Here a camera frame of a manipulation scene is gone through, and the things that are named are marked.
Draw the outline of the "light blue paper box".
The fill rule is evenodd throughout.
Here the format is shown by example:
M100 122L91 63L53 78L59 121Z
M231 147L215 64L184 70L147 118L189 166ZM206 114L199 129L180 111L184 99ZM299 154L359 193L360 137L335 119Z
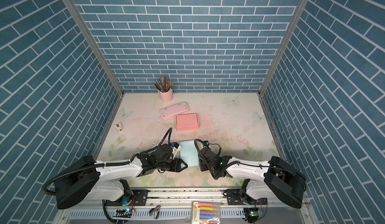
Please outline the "light blue paper box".
M182 141L180 143L180 146L181 146L180 157L188 165L188 167L198 166L199 158L198 158L198 152L195 147L194 141L193 140Z

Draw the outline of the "pink paper box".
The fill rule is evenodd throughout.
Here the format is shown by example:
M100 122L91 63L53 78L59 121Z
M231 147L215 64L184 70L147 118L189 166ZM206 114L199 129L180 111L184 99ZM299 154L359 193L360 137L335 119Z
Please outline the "pink paper box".
M182 114L175 117L177 131L189 131L199 129L198 114Z

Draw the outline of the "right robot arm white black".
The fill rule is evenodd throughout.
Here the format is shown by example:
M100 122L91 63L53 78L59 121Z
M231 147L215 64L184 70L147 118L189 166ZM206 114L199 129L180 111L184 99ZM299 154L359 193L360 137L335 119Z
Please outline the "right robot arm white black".
M215 180L223 177L244 180L240 193L244 202L275 195L289 207L302 207L306 177L280 157L273 156L269 161L247 161L227 155L221 157L209 146L196 149L201 171L209 171Z

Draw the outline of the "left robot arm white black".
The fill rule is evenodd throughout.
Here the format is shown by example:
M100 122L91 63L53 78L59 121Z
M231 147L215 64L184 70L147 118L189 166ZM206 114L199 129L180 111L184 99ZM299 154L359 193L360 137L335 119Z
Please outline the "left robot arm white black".
M57 208L69 209L82 201L101 200L114 206L129 206L134 200L127 178L160 173L179 173L188 165L177 157L181 146L161 144L134 154L129 160L102 162L82 157L57 176L46 181L41 192L56 198Z

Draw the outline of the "black metal clip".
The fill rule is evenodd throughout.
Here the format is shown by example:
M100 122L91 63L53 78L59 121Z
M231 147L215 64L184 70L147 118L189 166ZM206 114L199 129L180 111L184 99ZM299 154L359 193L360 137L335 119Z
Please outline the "black metal clip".
M160 215L160 208L161 208L161 205L157 205L156 207L152 208L149 211L149 216L157 220Z

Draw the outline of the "pack of coloured markers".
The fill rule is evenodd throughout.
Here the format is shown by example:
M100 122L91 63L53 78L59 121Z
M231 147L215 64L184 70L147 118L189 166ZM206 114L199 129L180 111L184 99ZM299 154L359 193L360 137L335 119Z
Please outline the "pack of coloured markers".
M192 224L220 224L221 207L218 202L192 202Z

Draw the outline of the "pink pencil case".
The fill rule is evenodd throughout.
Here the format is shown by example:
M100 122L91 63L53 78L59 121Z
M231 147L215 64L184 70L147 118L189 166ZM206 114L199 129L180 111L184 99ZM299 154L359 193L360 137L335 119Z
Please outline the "pink pencil case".
M160 117L163 120L172 119L176 115L185 114L189 111L187 102L180 102L171 106L160 109Z

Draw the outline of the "right small circuit board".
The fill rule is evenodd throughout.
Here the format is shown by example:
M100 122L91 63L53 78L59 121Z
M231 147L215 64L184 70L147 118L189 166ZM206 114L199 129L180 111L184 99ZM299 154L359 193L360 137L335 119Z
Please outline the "right small circuit board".
M243 208L244 217L243 220L249 224L254 224L258 221L260 212L258 208Z

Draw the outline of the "small circuit board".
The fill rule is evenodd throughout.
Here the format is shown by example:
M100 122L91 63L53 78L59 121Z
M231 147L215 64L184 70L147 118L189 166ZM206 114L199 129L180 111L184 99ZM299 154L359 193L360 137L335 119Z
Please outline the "small circuit board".
M134 214L134 210L132 209L117 209L114 217L115 218L131 218Z
M258 208L243 208L244 217L243 220L249 224L254 224L258 221L260 212Z

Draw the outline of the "left small circuit board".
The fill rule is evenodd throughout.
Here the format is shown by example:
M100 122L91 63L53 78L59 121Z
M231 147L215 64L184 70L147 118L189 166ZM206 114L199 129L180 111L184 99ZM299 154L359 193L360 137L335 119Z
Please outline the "left small circuit board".
M117 209L114 217L115 218L131 218L134 214L134 210L132 209Z

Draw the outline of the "pink pencil cup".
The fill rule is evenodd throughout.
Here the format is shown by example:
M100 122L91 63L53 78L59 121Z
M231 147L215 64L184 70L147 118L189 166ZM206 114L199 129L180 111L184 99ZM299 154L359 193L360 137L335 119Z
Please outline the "pink pencil cup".
M173 94L172 89L170 89L167 92L158 91L158 95L159 95L160 99L162 100L162 102L164 102L164 103L169 103L173 100L172 94Z

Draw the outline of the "small white pencil sharpener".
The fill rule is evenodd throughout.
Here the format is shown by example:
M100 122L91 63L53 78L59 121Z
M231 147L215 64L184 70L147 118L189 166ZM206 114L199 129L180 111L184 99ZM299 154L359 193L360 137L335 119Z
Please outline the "small white pencil sharpener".
M114 126L115 126L115 128L116 128L116 130L117 130L118 132L122 132L122 131L123 131L123 126L122 126L122 123L121 123L121 122L115 124Z

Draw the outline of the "bundle of coloured pencils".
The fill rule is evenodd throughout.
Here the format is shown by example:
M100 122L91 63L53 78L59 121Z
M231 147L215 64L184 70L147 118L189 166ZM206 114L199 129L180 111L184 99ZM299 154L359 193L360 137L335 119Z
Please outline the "bundle of coloured pencils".
M173 83L169 77L160 77L154 82L155 88L161 93L167 93L171 90Z

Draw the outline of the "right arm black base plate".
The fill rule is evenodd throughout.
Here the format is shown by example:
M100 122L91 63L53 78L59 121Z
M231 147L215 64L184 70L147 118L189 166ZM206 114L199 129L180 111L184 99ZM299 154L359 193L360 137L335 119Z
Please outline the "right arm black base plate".
M223 192L223 196L230 206L254 205L265 206L268 204L267 198L253 199L246 194L244 189L227 189Z

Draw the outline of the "aluminium front rail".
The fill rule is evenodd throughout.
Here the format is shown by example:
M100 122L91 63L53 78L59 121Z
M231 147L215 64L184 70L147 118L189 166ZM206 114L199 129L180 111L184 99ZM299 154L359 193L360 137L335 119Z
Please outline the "aluminium front rail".
M218 202L225 206L227 204L226 198L223 196L223 192L227 189L241 189L242 187L200 187L200 188L148 188L149 191L147 202L145 206L183 206L188 205L192 201L204 201L204 202ZM133 190L144 189L144 188L132 188ZM115 196L120 193L117 189L98 189L96 193L91 193L90 197L86 197L79 204L80 205L90 205L91 202L96 202L99 206L104 205L105 200L116 201L119 198ZM281 205L286 205L282 203L275 195L272 195L267 199L268 204L272 205L274 202L278 202Z

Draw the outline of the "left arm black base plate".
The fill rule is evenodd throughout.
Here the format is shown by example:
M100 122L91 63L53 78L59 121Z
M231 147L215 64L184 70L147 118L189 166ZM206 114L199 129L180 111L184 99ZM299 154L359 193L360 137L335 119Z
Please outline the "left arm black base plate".
M148 193L147 189L133 190L131 195L124 194L116 201L105 200L104 204L108 207L141 207L146 205Z

